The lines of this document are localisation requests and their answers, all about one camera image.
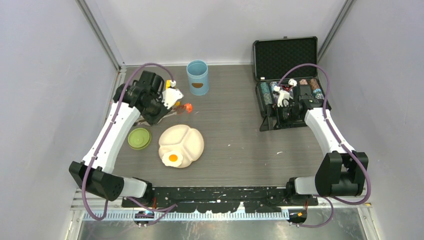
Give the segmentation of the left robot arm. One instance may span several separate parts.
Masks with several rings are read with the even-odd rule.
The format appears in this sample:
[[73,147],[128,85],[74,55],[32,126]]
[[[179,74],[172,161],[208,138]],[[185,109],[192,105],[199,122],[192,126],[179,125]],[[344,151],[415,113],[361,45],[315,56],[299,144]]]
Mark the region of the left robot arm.
[[144,70],[138,80],[117,88],[93,146],[80,162],[73,161],[69,166],[69,173],[82,190],[108,201],[134,197],[141,207],[153,202],[150,182],[117,176],[113,170],[127,134],[139,116],[156,123],[168,111],[159,93],[164,84],[161,76]]

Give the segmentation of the green round lid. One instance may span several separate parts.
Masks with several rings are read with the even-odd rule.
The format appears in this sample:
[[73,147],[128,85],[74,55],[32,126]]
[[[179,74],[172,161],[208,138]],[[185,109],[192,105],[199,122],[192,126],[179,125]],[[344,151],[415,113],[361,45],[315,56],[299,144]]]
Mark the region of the green round lid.
[[128,145],[134,150],[142,150],[146,148],[152,140],[152,134],[146,128],[135,128],[127,137]]

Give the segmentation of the steel tongs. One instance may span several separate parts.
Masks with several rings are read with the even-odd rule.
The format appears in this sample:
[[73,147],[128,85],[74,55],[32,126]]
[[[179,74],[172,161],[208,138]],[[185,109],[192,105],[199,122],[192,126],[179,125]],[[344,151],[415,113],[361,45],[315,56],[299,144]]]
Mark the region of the steel tongs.
[[182,114],[185,110],[186,110],[186,107],[184,105],[175,106],[169,112],[167,112],[163,117],[161,117],[158,122],[161,122],[164,118]]

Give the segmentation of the light blue cylindrical canister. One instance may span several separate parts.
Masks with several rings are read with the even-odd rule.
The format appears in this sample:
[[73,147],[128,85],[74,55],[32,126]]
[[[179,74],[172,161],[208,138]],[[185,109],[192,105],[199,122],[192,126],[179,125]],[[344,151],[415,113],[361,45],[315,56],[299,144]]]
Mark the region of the light blue cylindrical canister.
[[189,91],[195,96],[203,96],[209,91],[209,68],[202,60],[194,60],[186,66]]

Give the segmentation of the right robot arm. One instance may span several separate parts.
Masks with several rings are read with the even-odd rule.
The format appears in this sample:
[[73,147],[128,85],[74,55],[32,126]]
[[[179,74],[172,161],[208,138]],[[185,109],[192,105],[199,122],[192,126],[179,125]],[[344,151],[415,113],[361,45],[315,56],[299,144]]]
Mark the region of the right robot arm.
[[313,176],[292,177],[286,184],[285,198],[299,205],[306,196],[361,196],[368,189],[368,157],[356,151],[343,138],[331,118],[331,109],[316,79],[302,79],[298,85],[291,79],[286,84],[262,82],[255,87],[263,122],[261,132],[285,128],[309,127],[323,154]]

